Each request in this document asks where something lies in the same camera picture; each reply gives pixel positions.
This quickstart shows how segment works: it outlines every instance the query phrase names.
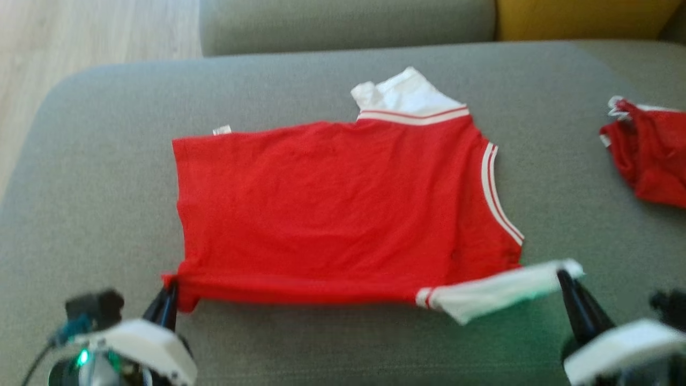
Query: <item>gray sofa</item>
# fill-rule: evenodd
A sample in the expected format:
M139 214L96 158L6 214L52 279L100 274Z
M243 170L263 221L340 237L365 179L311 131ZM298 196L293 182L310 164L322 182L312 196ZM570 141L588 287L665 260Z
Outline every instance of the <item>gray sofa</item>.
M617 323L651 316L651 291L684 285L686 212L639 202L598 129L613 95L686 110L683 63L686 47L671 43L560 41L226 56L72 76L43 102L0 207L0 374L19 381L69 296L113 286L124 316L136 317L159 273L183 259L173 138L354 120L350 89L408 65L466 102L500 145L498 190L527 236L522 263L575 258ZM571 333L559 294L465 327L407 306L203 301L178 330L199 385L563 385Z
M493 40L492 0L204 0L205 56Z

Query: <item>white stripe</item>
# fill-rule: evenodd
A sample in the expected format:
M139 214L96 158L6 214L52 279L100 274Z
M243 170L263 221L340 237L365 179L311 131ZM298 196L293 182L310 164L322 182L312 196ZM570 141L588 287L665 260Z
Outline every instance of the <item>white stripe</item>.
M605 134L600 135L600 141L602 142L603 145L605 145L606 148L609 148L610 145L612 144L612 141L610 140L610 137L608 137Z
M427 296L431 293L430 288L422 288L417 292L417 296L414 298L414 301L417 303L417 306L420 306L421 308L426 308L427 307Z
M388 121L388 122L396 122L399 124L409 124L409 125L413 125L413 126L424 126L424 125L428 125L428 124L435 124L438 122L445 122L445 121L449 121L449 120L454 120L455 118L464 117L467 115L469 115L469 110L467 110L467 109L457 110L457 111L453 111L452 113L441 114L441 115L437 115L435 117L428 117L428 118L403 117L403 116L394 115L394 114L372 113L372 112L362 111L357 116L357 120L381 120L381 121Z
M498 146L493 146L493 156L490 158L490 164L488 165L488 173L490 174L490 191L493 194L493 201L495 202L495 207L498 209L498 214L503 218L503 221L505 221L505 224L509 226L513 232L515 232L520 239L524 240L524 235L521 234L519 229L515 227L510 220L508 220L508 217L505 216L505 211L503 210L503 207L500 206L500 198L498 198L498 190L495 189L495 168L493 165L495 164L495 156L498 155Z
M521 245L523 236L520 237L518 233L515 233L513 230L511 230L507 226L506 220L503 220L503 218L500 216L500 214L498 214L498 209L497 209L496 203L495 203L495 201L497 201L497 195L495 194L495 192L491 192L491 186L488 184L489 170L491 170L491 173L493 172L492 171L493 163L491 162L489 165L488 158L490 157L490 154L492 152L494 152L494 149L495 149L495 152L497 152L497 146L495 146L489 142L487 147L486 147L486 151L484 152L484 158L482 159L482 162L481 162L481 184L482 184L482 187L484 188L484 196L486 197L486 203L488 204L488 208L490 209L490 212L493 214L493 217L498 222L498 224L500 224L500 226L503 227L503 229L505 229L505 231L508 232L510 234L510 236L512 236L512 238L514 239L514 241L517 244Z
M643 111L671 111L673 113L681 113L680 110L668 109L668 108L662 107L662 106L650 106L648 104L637 104L636 107L638 107L639 109L641 109Z

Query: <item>green led light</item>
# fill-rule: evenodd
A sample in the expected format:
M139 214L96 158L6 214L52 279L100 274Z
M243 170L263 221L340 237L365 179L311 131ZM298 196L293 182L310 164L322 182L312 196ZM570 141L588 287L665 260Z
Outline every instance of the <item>green led light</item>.
M79 367L85 365L86 362L88 362L88 358L90 356L91 355L88 353L88 350L82 350L81 354L79 354L78 359L76 359L76 365L78 365Z
M117 373L121 372L121 359L119 358L119 355L116 355L114 352L110 351L107 353L107 359L110 361L112 368L115 369Z

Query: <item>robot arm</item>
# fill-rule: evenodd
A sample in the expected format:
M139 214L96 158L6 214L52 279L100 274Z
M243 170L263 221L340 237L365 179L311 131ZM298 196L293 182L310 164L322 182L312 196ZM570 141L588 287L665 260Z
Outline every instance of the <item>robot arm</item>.
M573 338L563 348L569 382L577 385L684 385L686 294L659 293L651 304L663 321L616 327L595 298L566 271L558 272Z
M162 288L141 319L121 321L123 299L115 291L67 302L69 322L55 346L83 350L57 362L51 386L191 386L198 369L176 329L177 286Z

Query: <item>clothing label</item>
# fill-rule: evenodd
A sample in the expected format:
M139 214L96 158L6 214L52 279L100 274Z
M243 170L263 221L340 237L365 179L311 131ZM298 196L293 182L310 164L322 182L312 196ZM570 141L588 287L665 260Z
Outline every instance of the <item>clothing label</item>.
M226 125L222 126L220 128L216 128L212 130L213 135L219 135L219 134L230 134L231 133L231 126Z

